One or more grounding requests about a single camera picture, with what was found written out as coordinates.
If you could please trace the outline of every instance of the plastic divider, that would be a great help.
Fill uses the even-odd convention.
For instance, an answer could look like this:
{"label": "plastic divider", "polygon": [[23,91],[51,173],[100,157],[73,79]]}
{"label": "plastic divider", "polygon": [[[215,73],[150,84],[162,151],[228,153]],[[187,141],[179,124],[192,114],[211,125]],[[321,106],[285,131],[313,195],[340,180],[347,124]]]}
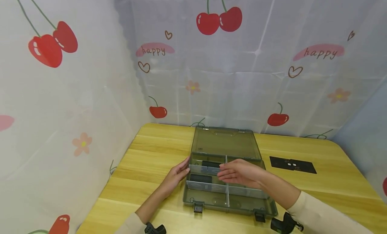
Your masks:
{"label": "plastic divider", "polygon": [[[225,155],[224,163],[227,163],[227,155]],[[207,166],[201,166],[201,165],[189,165],[189,167],[191,169],[191,173],[202,174],[202,175],[216,176],[217,173],[220,172],[219,168],[214,168],[214,167],[207,167]],[[262,190],[244,188],[244,187],[238,187],[238,186],[229,186],[228,183],[226,183],[225,185],[218,185],[218,184],[196,182],[196,181],[190,181],[190,180],[187,180],[186,182],[189,189],[211,191],[211,192],[226,194],[227,207],[229,207],[230,194],[252,197],[252,198],[259,198],[259,199],[269,198],[269,196],[266,193],[264,193],[264,191]]]}

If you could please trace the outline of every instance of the red cherry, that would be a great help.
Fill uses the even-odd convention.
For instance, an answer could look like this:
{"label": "red cherry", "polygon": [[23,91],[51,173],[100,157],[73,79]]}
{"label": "red cherry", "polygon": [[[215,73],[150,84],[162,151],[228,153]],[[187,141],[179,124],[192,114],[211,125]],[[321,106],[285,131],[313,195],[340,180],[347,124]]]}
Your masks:
{"label": "red cherry", "polygon": [[267,124],[273,127],[278,127],[285,124],[289,120],[289,116],[286,114],[272,114],[267,119]]}
{"label": "red cherry", "polygon": [[166,115],[168,113],[167,109],[165,109],[162,106],[158,106],[158,107],[151,106],[151,107],[149,107],[149,111],[152,114],[152,116],[154,116],[157,119],[162,119],[162,118],[166,117]]}
{"label": "red cherry", "polygon": [[67,234],[69,232],[69,223],[69,215],[59,216],[48,231],[48,234]]}
{"label": "red cherry", "polygon": [[46,66],[56,68],[62,63],[62,50],[51,35],[35,36],[28,43],[31,54]]}
{"label": "red cherry", "polygon": [[219,16],[216,13],[202,12],[196,17],[196,25],[202,34],[212,35],[219,28]]}
{"label": "red cherry", "polygon": [[383,181],[383,191],[384,194],[387,196],[387,178],[385,178]]}
{"label": "red cherry", "polygon": [[74,53],[78,49],[78,41],[74,32],[64,21],[59,21],[52,34],[61,49],[67,53]]}
{"label": "red cherry", "polygon": [[239,7],[232,7],[220,14],[220,28],[226,32],[234,32],[242,23],[242,11]]}

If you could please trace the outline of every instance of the beige sleeve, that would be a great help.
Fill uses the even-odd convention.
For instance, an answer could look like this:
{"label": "beige sleeve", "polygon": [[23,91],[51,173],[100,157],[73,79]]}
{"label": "beige sleeve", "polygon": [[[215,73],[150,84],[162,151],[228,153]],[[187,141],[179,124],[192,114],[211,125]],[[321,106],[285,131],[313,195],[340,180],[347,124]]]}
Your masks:
{"label": "beige sleeve", "polygon": [[146,225],[132,213],[114,234],[145,234]]}
{"label": "beige sleeve", "polygon": [[305,234],[372,234],[361,224],[303,191],[288,213],[304,226]]}

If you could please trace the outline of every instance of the hand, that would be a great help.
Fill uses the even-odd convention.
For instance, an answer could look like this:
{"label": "hand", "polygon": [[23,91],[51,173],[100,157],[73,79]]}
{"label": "hand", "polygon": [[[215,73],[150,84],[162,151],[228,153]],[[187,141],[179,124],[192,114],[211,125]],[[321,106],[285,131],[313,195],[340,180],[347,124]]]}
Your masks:
{"label": "hand", "polygon": [[242,159],[236,159],[220,165],[217,174],[224,183],[245,185],[249,188],[260,189],[260,176],[265,170]]}
{"label": "hand", "polygon": [[182,179],[189,173],[188,167],[189,156],[181,163],[171,168],[170,172],[165,176],[163,182],[158,187],[158,191],[167,198],[177,187]]}

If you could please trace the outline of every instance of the finger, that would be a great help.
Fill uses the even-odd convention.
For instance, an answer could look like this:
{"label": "finger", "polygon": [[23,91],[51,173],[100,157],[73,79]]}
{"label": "finger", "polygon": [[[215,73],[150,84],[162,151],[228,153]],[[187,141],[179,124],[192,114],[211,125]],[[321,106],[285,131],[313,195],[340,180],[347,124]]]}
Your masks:
{"label": "finger", "polygon": [[219,180],[232,179],[232,178],[236,178],[236,177],[237,177],[236,173],[231,173],[231,174],[228,174],[228,175],[220,176]]}
{"label": "finger", "polygon": [[234,169],[236,167],[236,164],[239,162],[238,159],[236,160],[233,160],[229,163],[222,163],[221,165],[219,165],[220,168],[224,168],[224,169]]}
{"label": "finger", "polygon": [[189,161],[189,156],[185,160],[183,160],[183,162],[179,163],[178,165],[176,165],[172,169],[175,170],[176,172],[179,172],[180,170],[187,168],[188,161]]}
{"label": "finger", "polygon": [[176,178],[178,178],[178,180],[179,180],[179,182],[180,182],[182,179],[185,178],[185,176],[186,176],[188,173],[189,173],[189,168],[187,168],[187,169],[181,171],[180,173],[178,173],[178,174],[176,175]]}
{"label": "finger", "polygon": [[235,170],[223,170],[223,171],[220,171],[219,173],[217,173],[216,175],[218,177],[221,177],[223,175],[228,175],[228,174],[231,174],[231,173],[235,173]]}
{"label": "finger", "polygon": [[228,184],[237,184],[238,183],[238,180],[236,178],[232,178],[232,179],[225,179],[225,180],[222,180],[224,183],[228,183]]}

